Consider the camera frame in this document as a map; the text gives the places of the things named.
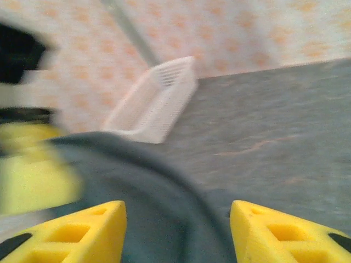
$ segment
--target gray fabric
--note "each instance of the gray fabric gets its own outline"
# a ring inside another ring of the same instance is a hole
[[[128,227],[122,262],[236,262],[228,222],[160,156],[108,133],[52,142],[86,184],[82,200],[52,211],[62,216],[124,200]]]

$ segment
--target yellow robot part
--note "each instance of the yellow robot part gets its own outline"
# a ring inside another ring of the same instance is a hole
[[[351,242],[346,234],[260,205],[234,201],[230,226],[238,263],[351,262],[334,241]]]
[[[82,181],[49,142],[62,133],[46,124],[3,124],[0,214],[20,214],[77,201]]]
[[[117,263],[126,227],[124,202],[108,202],[22,231],[0,244],[0,263]]]

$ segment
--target white plastic basket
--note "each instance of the white plastic basket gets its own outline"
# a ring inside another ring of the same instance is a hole
[[[190,56],[146,71],[112,111],[103,130],[132,141],[164,142],[197,89],[194,62]]]

